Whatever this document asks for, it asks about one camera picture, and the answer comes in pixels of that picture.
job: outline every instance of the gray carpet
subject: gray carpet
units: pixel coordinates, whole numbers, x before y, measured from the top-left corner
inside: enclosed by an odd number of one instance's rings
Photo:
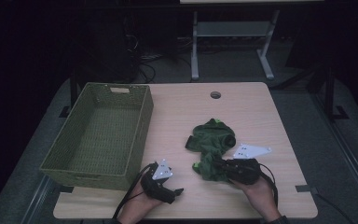
[[[252,49],[222,51],[200,55],[200,80],[198,82],[262,81],[276,85],[294,76],[299,70],[284,67],[290,43],[275,43],[268,52],[274,80],[264,77],[261,65]],[[155,83],[184,83],[190,81],[189,54],[181,60],[161,59],[149,63],[156,70]],[[153,71],[143,67],[148,76]],[[139,76],[134,83],[143,83]],[[358,184],[346,163],[339,144],[332,135],[328,122],[318,110],[313,96],[304,91],[307,80],[301,80],[289,91],[272,91],[272,97],[282,118],[301,169],[308,184],[358,223]],[[358,159],[358,107],[348,90],[337,83],[336,103],[342,105],[351,119],[338,120],[349,145]],[[42,175],[38,167],[58,134],[64,119],[59,118],[62,109],[70,104],[69,83],[66,81],[39,127],[25,149],[16,169],[0,195],[0,223],[21,223]],[[52,215],[60,186],[52,183],[42,197],[40,209],[34,210],[33,223],[80,223],[80,220],[58,220]],[[347,223],[333,207],[316,196],[319,215],[313,219],[293,219],[292,223]],[[85,220],[83,223],[102,223],[101,220]]]

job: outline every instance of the crumpled green cloth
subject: crumpled green cloth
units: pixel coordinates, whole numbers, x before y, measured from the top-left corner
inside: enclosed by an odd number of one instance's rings
[[[193,170],[204,180],[228,181],[226,173],[213,165],[213,159],[221,159],[235,144],[235,133],[219,119],[197,126],[186,143],[187,149],[201,152],[200,162],[193,164]]]

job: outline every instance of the hand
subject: hand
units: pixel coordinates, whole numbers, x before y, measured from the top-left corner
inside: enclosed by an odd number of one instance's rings
[[[274,202],[272,188],[267,180],[259,177],[253,185],[244,185],[238,181],[230,179],[243,193],[245,193],[251,206],[267,221],[273,221],[281,217]]]
[[[138,181],[136,184],[129,198],[131,197],[134,198],[124,204],[123,210],[117,219],[122,224],[137,223],[153,210],[153,208],[162,204],[162,201],[150,198],[144,193],[141,181]]]

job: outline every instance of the green basket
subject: green basket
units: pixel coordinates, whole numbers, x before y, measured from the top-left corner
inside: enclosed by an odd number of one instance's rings
[[[88,83],[40,170],[65,186],[128,189],[152,112],[148,86]]]

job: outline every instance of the round hole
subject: round hole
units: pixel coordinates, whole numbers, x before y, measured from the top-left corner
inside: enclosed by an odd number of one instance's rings
[[[219,99],[220,97],[222,97],[222,94],[220,94],[220,92],[218,91],[213,91],[211,92],[211,97],[214,99]]]

